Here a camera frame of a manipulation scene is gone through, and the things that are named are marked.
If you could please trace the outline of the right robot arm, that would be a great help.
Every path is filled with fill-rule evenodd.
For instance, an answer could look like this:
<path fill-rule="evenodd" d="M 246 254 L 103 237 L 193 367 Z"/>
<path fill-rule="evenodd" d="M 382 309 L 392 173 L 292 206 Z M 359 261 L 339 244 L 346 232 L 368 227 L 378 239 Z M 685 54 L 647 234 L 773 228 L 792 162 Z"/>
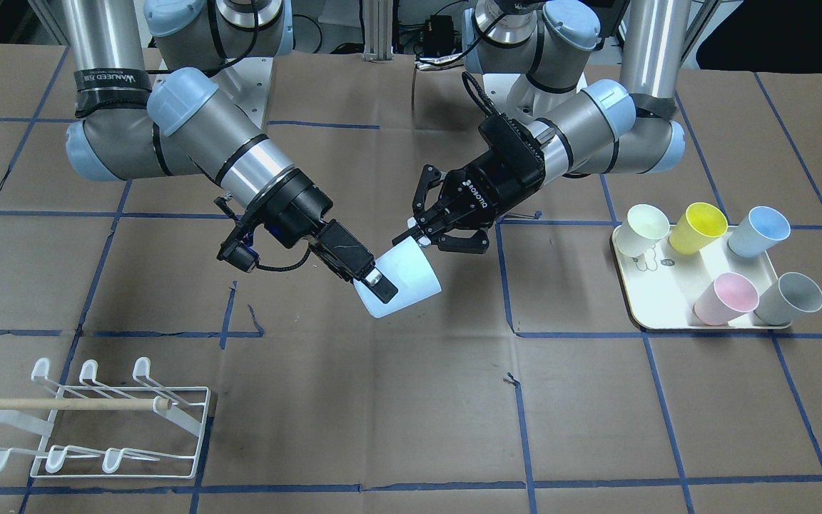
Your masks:
<path fill-rule="evenodd" d="M 309 253 L 382 302 L 397 286 L 338 221 L 332 201 L 240 107 L 247 94 L 235 65 L 293 48 L 288 1 L 147 1 L 147 27 L 167 73 L 156 84 L 143 60 L 131 1 L 65 1 L 77 64 L 77 121 L 66 155 L 91 180 L 201 173 L 225 190 L 216 205 L 234 221 L 218 259 L 244 272 L 261 267 L 253 248 L 263 226 L 286 248 Z"/>

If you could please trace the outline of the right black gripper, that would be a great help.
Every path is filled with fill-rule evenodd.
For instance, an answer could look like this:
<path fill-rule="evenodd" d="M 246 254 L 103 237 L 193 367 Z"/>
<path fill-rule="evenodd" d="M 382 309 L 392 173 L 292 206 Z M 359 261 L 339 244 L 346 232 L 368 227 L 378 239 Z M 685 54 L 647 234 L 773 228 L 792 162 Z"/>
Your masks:
<path fill-rule="evenodd" d="M 397 286 L 375 267 L 368 249 L 335 219 L 324 221 L 333 203 L 300 169 L 284 173 L 267 193 L 248 204 L 241 217 L 226 202 L 225 196 L 216 199 L 216 205 L 233 219 L 235 228 L 220 245 L 218 260 L 244 272 L 255 268 L 273 271 L 273 267 L 260 264 L 260 255 L 252 248 L 255 228 L 264 225 L 286 248 L 306 238 L 309 251 L 343 280 L 367 277 L 367 287 L 379 301 L 390 302 L 397 295 Z"/>

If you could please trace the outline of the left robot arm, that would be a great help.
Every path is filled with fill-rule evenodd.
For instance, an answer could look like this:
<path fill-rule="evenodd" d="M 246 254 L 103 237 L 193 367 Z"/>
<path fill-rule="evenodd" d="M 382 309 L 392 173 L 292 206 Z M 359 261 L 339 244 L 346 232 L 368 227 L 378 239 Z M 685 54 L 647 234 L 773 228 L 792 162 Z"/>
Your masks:
<path fill-rule="evenodd" d="M 660 173 L 685 149 L 674 120 L 688 1 L 634 1 L 619 79 L 580 88 L 602 41 L 579 1 L 479 1 L 466 12 L 463 82 L 488 150 L 466 166 L 425 166 L 408 229 L 450 253 L 485 253 L 494 222 L 558 178 Z"/>

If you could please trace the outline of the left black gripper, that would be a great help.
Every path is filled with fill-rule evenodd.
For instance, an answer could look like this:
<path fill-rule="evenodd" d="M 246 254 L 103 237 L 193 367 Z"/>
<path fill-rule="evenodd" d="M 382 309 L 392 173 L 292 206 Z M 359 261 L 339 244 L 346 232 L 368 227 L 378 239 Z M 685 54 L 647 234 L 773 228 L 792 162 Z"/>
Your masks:
<path fill-rule="evenodd" d="M 426 165 L 413 196 L 413 218 L 392 246 L 411 238 L 420 248 L 437 244 L 450 253 L 486 253 L 487 228 L 538 192 L 544 154 L 528 130 L 503 114 L 479 125 L 489 149 L 466 166 L 441 172 Z"/>

